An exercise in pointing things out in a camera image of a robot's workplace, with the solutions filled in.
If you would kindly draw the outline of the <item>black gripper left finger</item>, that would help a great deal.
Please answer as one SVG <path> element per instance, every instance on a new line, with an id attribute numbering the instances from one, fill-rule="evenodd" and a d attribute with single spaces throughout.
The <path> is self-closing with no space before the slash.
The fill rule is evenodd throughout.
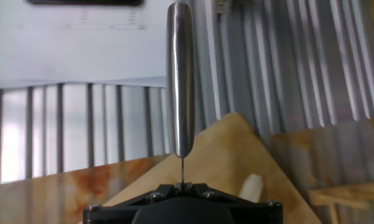
<path id="1" fill-rule="evenodd" d="M 157 189 L 112 206 L 98 204 L 83 209 L 83 224 L 132 223 L 137 212 L 148 205 L 161 202 L 182 193 L 182 184 L 161 184 Z"/>

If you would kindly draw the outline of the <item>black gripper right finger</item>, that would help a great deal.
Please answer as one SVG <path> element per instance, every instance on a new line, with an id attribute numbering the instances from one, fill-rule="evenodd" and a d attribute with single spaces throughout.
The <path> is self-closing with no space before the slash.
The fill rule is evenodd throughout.
<path id="1" fill-rule="evenodd" d="M 184 184 L 184 223 L 282 223 L 277 201 L 250 202 L 207 184 Z"/>

